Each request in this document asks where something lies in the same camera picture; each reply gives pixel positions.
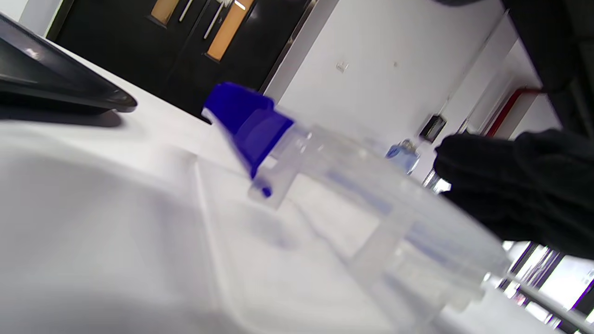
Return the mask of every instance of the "blue cap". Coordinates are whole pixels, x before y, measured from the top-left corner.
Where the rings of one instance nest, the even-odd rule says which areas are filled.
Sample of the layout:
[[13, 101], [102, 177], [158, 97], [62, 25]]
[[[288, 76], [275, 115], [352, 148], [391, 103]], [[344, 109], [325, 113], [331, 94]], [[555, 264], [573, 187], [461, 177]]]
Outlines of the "blue cap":
[[295, 123], [274, 110], [274, 101], [233, 83], [217, 85], [204, 107], [227, 129], [250, 177]]

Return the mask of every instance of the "door window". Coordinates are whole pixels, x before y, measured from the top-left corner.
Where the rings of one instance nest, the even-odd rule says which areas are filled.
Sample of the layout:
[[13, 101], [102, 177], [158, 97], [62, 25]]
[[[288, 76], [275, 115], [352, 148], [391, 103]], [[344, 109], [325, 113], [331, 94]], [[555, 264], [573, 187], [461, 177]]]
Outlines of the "door window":
[[157, 0], [153, 7], [153, 11], [150, 13], [152, 17], [156, 18], [157, 21], [167, 24], [175, 7], [177, 7], [179, 0]]
[[237, 29], [243, 22], [245, 15], [252, 6], [254, 0], [235, 0], [227, 13], [225, 21], [214, 37], [207, 54], [216, 60], [221, 60], [235, 36]]

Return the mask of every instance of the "black tray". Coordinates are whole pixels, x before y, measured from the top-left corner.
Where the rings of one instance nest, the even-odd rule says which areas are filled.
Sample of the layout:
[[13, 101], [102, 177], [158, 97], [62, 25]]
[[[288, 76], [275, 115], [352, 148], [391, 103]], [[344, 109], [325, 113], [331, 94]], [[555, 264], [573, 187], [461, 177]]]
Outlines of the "black tray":
[[0, 14], [0, 105], [101, 114], [136, 100], [54, 45]]

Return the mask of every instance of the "plastic box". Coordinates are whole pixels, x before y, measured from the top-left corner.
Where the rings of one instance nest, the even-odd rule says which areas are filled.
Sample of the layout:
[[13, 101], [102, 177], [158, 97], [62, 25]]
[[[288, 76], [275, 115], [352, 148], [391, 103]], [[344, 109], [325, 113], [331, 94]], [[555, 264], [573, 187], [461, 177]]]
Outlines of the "plastic box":
[[239, 333], [417, 332], [510, 265], [470, 217], [321, 128], [289, 129], [253, 180], [197, 169], [213, 303]]

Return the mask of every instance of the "black door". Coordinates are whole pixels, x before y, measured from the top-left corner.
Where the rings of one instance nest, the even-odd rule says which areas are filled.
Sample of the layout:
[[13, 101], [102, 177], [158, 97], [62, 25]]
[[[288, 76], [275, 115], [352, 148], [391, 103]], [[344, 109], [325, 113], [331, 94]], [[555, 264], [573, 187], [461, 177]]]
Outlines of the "black door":
[[179, 63], [168, 79], [162, 97], [181, 109], [199, 116], [211, 89], [224, 81], [259, 90], [291, 37], [309, 0], [240, 0], [245, 17], [226, 48], [216, 48], [225, 34], [225, 25], [236, 19], [233, 14], [243, 7], [234, 3], [226, 8], [226, 17], [215, 20], [207, 34], [211, 13], [216, 15], [218, 2], [212, 1], [198, 33], [190, 36]]
[[207, 0], [76, 0], [56, 43], [157, 94]]
[[211, 89], [259, 90], [311, 0], [74, 0], [56, 43], [200, 117]]

